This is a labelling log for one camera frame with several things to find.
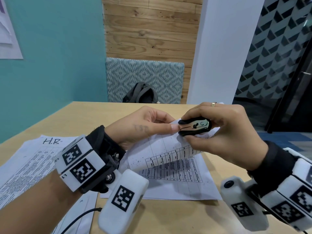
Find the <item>black wrist strap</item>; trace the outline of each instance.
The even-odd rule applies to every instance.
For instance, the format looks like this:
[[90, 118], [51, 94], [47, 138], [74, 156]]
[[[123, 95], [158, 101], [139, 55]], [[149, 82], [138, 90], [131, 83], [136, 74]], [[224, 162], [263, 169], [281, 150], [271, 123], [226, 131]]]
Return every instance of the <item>black wrist strap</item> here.
[[123, 158], [126, 151], [123, 150], [115, 141], [113, 141], [104, 130], [104, 126], [99, 126], [85, 137], [93, 150], [105, 162], [105, 166], [101, 168], [88, 182], [80, 187], [81, 193], [86, 193], [89, 190], [106, 193], [108, 188], [107, 176], [113, 174], [113, 171], [118, 168], [119, 161]]
[[271, 141], [265, 141], [269, 150], [261, 165], [248, 174], [258, 183], [259, 195], [262, 197], [276, 190], [287, 177], [297, 161], [293, 155]]

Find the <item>paper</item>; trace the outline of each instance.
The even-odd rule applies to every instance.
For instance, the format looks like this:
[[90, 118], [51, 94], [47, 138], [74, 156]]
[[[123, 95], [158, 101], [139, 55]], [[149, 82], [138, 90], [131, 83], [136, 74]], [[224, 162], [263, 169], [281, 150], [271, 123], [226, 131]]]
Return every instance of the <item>paper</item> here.
[[[0, 209], [55, 169], [53, 158], [76, 137], [40, 136], [26, 141], [0, 167]], [[95, 207], [97, 192], [84, 194], [55, 227], [53, 234], [61, 233], [77, 216]], [[93, 213], [78, 220], [66, 233], [88, 234]]]
[[[201, 154], [144, 169], [138, 174], [150, 182], [143, 199], [222, 199]], [[108, 198], [110, 193], [100, 197]]]
[[4, 0], [0, 0], [0, 59], [23, 59]]
[[[198, 135], [198, 137], [209, 138], [213, 136], [219, 127]], [[130, 169], [140, 171], [147, 168], [154, 168], [176, 160], [188, 158], [201, 151], [192, 149], [178, 133], [173, 135], [153, 135], [145, 140], [136, 143], [127, 151], [127, 158]]]

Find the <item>patterned seat back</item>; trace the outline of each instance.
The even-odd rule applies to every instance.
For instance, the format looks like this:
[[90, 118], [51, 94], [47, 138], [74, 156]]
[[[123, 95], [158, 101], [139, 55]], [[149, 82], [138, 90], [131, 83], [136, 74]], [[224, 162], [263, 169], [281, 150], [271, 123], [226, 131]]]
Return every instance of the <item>patterned seat back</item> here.
[[137, 82], [146, 82], [162, 104], [179, 104], [182, 94], [184, 63], [106, 58], [109, 102], [122, 102]]

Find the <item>black bag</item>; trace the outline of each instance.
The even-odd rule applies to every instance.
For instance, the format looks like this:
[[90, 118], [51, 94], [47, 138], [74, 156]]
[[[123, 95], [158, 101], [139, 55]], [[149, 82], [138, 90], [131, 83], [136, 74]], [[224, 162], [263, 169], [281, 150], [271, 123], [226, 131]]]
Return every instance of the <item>black bag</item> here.
[[158, 95], [155, 90], [145, 82], [136, 83], [122, 100], [123, 103], [155, 104]]

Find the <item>white pillar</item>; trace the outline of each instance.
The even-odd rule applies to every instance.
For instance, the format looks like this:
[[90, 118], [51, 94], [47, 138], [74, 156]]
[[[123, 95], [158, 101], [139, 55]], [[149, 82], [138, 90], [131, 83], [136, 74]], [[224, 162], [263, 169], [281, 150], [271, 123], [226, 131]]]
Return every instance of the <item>white pillar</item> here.
[[232, 104], [264, 0], [203, 0], [187, 104]]

